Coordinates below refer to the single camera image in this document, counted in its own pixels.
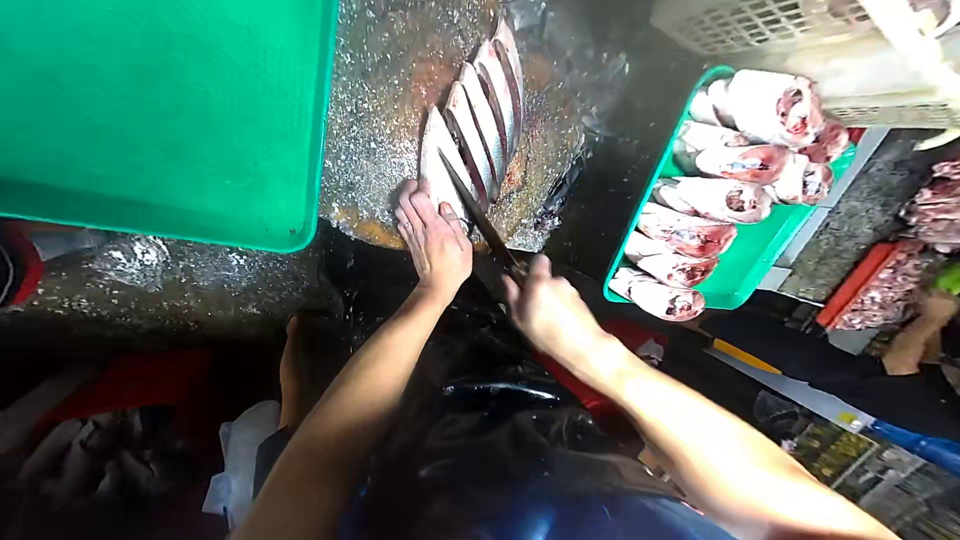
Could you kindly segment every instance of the knife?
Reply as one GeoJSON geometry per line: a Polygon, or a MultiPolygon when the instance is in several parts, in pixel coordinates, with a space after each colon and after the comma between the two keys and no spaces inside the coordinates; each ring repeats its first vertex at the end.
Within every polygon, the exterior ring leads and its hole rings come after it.
{"type": "Polygon", "coordinates": [[[467,211],[467,215],[473,220],[473,223],[476,224],[477,229],[480,230],[480,234],[483,235],[484,239],[487,240],[487,245],[490,246],[493,259],[503,266],[507,275],[513,278],[517,286],[523,287],[523,285],[527,283],[526,267],[517,261],[514,254],[510,253],[510,250],[507,249],[507,244],[503,242],[500,234],[497,233],[496,229],[493,228],[493,224],[487,219],[487,215],[480,209],[480,206],[477,205],[477,202],[473,199],[473,195],[470,195],[464,179],[460,178],[460,175],[457,174],[453,165],[450,164],[450,161],[439,148],[437,149],[437,154],[440,155],[440,159],[444,162],[446,172],[450,175],[451,183],[457,189],[457,194],[460,195],[460,200],[464,203],[464,209],[467,211]]]}

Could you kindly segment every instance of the forearm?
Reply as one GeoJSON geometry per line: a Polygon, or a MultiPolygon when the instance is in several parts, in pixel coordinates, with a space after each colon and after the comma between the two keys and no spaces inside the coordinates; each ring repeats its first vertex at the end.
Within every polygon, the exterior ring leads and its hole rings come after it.
{"type": "Polygon", "coordinates": [[[897,334],[883,355],[883,368],[888,375],[910,375],[920,371],[927,344],[948,318],[921,315],[897,334]]]}
{"type": "Polygon", "coordinates": [[[690,499],[739,537],[803,532],[894,538],[773,442],[699,393],[651,368],[615,338],[580,354],[588,382],[614,399],[657,447],[690,499]]]}
{"type": "Polygon", "coordinates": [[[276,461],[237,538],[333,536],[444,309],[416,289],[353,355],[276,461]]]}

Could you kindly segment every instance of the green plastic tray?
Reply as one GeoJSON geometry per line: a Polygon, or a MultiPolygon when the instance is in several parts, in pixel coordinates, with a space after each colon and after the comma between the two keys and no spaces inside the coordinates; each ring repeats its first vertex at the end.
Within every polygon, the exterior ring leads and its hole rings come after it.
{"type": "Polygon", "coordinates": [[[336,0],[0,2],[0,215],[292,252],[336,0]]]}
{"type": "MultiPolygon", "coordinates": [[[[627,244],[627,238],[636,226],[636,221],[640,217],[643,206],[650,198],[656,180],[659,178],[669,178],[674,176],[684,176],[684,172],[673,160],[673,144],[680,132],[680,127],[685,120],[690,118],[690,103],[696,90],[701,86],[723,78],[730,77],[735,70],[726,65],[718,65],[704,73],[700,81],[690,92],[690,97],[686,102],[684,115],[677,123],[677,129],[673,136],[667,142],[666,148],[660,158],[660,164],[646,179],[647,189],[643,197],[636,205],[633,221],[628,224],[624,231],[623,240],[620,243],[620,250],[613,257],[610,269],[607,272],[607,278],[604,280],[604,296],[611,302],[629,303],[630,300],[616,294],[610,290],[610,279],[618,268],[630,266],[631,263],[623,256],[623,250],[627,244]]],[[[833,173],[839,179],[844,171],[850,166],[855,153],[854,147],[850,148],[836,161],[830,164],[833,173]]],[[[720,256],[720,263],[717,264],[713,274],[700,283],[695,289],[704,294],[707,301],[707,307],[716,309],[736,309],[743,305],[750,298],[757,286],[767,275],[770,268],[783,254],[787,244],[793,239],[797,231],[804,225],[806,219],[816,207],[805,205],[774,205],[770,216],[751,225],[737,225],[736,239],[733,241],[730,249],[720,256]]]]}

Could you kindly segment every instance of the hand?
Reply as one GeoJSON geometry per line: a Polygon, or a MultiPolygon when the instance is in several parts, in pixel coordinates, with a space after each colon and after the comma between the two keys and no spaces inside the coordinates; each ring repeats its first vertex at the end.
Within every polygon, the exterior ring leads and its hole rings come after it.
{"type": "Polygon", "coordinates": [[[943,290],[931,290],[920,302],[922,316],[938,320],[949,321],[956,315],[960,307],[960,300],[943,290]]]}
{"type": "Polygon", "coordinates": [[[473,245],[448,203],[434,208],[416,180],[404,183],[396,219],[428,296],[448,305],[473,269],[473,245]]]}
{"type": "Polygon", "coordinates": [[[596,386],[594,361],[605,343],[616,342],[597,324],[580,293],[564,278],[554,278],[550,259],[537,255],[523,289],[504,276],[514,323],[533,344],[580,379],[596,386]]]}

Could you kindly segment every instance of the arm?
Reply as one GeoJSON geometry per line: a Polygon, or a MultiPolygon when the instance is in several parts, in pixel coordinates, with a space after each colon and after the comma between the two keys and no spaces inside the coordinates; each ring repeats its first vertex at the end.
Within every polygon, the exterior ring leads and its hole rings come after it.
{"type": "Polygon", "coordinates": [[[957,312],[957,298],[948,292],[931,291],[921,303],[920,316],[897,334],[883,355],[887,375],[912,375],[920,362],[940,353],[940,330],[957,312]]]}
{"type": "Polygon", "coordinates": [[[420,284],[350,359],[276,461],[234,538],[333,538],[373,445],[396,410],[420,351],[469,276],[472,246],[449,205],[441,217],[411,181],[400,194],[400,235],[420,284]]]}
{"type": "Polygon", "coordinates": [[[658,448],[671,477],[740,538],[897,538],[818,482],[761,433],[646,365],[603,332],[576,290],[539,258],[520,291],[507,280],[515,322],[545,353],[610,396],[658,448]]]}

